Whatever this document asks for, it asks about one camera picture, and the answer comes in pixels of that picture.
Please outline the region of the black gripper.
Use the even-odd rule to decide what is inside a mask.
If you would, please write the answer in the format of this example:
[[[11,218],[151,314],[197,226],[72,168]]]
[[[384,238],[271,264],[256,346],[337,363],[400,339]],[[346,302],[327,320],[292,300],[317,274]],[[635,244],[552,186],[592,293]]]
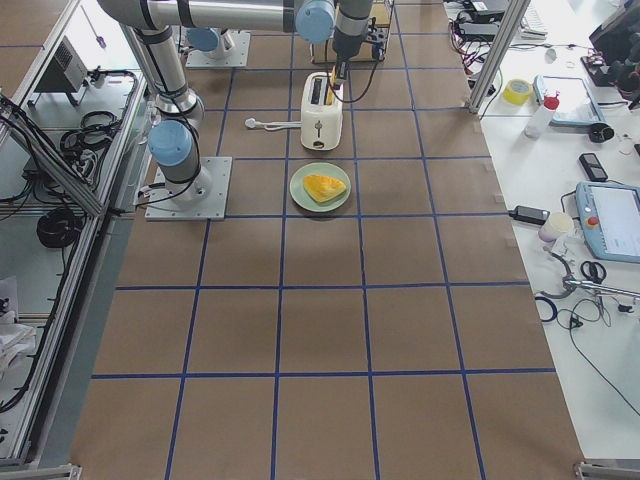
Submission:
[[[364,42],[371,46],[371,58],[383,61],[386,56],[388,33],[378,26],[375,19],[370,19]]]
[[[349,71],[351,59],[359,53],[361,45],[360,35],[350,35],[339,29],[334,31],[332,48],[336,54],[336,61],[331,78],[332,88],[342,89]]]

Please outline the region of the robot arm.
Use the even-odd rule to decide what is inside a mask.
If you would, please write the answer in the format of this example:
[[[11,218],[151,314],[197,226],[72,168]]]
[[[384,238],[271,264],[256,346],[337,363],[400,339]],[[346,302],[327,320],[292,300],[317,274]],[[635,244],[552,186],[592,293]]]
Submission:
[[[388,36],[388,25],[379,26],[370,19],[365,41],[352,61],[382,61],[386,55]],[[181,39],[186,41],[188,68],[232,68],[244,67],[248,63],[251,42],[249,31],[187,28]]]
[[[211,180],[198,151],[204,107],[186,80],[174,27],[296,32],[310,43],[332,39],[336,69],[345,75],[365,41],[372,10],[369,1],[103,1],[100,7],[120,24],[154,87],[162,120],[148,147],[168,192],[156,205],[180,210],[202,201]]]

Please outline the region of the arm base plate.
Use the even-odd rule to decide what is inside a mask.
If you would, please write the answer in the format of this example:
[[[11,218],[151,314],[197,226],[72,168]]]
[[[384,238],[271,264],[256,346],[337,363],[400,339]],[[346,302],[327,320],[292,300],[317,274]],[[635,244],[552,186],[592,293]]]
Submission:
[[[226,69],[247,65],[251,40],[249,31],[190,29],[187,40],[187,68]]]
[[[185,190],[169,182],[150,192],[145,211],[147,221],[196,221],[225,218],[232,171],[231,157],[202,157],[201,169]]]

